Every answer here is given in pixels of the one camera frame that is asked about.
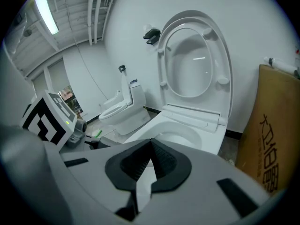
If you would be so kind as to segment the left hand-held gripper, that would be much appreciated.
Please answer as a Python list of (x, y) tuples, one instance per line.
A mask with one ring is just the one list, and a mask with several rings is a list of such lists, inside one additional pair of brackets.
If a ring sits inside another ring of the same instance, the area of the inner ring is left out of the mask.
[(53, 143), (60, 151), (83, 147), (87, 124), (57, 93), (44, 90), (26, 110), (21, 128)]

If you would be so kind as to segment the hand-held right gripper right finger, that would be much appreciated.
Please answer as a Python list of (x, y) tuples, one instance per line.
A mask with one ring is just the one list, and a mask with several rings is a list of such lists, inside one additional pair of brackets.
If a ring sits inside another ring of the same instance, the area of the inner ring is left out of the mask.
[(218, 155), (173, 142), (165, 145), (186, 155), (192, 164), (189, 177), (176, 190), (154, 193), (137, 216), (139, 225), (227, 225), (241, 216), (218, 185), (231, 179), (260, 207), (268, 193), (254, 179)]

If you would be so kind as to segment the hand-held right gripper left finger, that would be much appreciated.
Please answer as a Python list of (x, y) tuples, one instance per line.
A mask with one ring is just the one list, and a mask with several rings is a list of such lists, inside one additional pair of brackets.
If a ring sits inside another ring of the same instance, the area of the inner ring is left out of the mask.
[(153, 150), (136, 149), (138, 141), (96, 150), (62, 153), (61, 158), (79, 185), (113, 214), (133, 221), (150, 201), (157, 180)]

